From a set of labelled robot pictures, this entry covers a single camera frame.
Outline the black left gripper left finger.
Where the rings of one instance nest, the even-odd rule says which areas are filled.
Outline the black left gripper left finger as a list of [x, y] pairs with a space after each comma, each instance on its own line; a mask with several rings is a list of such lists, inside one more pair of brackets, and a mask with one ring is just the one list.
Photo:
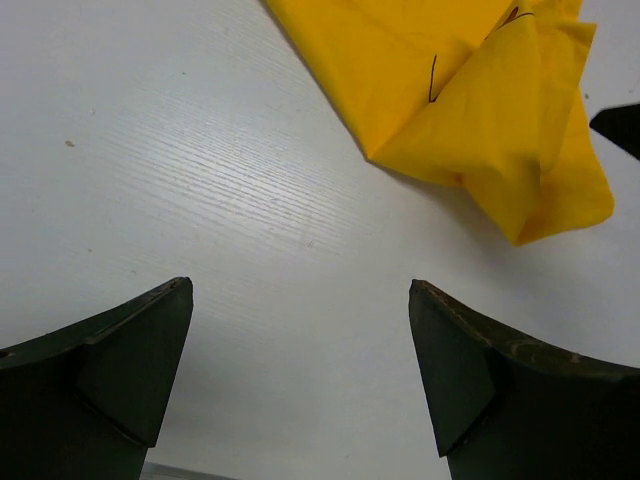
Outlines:
[[154, 448], [193, 312], [171, 279], [1, 351], [4, 479], [137, 479]]

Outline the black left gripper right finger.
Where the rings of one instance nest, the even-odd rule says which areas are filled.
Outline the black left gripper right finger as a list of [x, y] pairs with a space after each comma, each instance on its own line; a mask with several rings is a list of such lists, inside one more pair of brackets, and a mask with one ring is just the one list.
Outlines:
[[635, 479], [639, 372], [536, 339], [424, 280], [409, 321], [455, 479]]

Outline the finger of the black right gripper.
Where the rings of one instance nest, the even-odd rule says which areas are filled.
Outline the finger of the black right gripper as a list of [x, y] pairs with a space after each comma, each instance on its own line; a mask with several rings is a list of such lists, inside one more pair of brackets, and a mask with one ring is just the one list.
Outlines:
[[599, 111], [589, 127], [624, 150], [640, 159], [640, 104], [626, 104]]

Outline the yellow Pikachu cloth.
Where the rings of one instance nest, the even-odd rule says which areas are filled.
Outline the yellow Pikachu cloth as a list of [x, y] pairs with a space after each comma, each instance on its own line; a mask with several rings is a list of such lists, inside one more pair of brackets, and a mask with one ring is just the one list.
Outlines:
[[515, 245], [607, 220], [578, 1], [271, 1], [366, 158], [465, 189]]

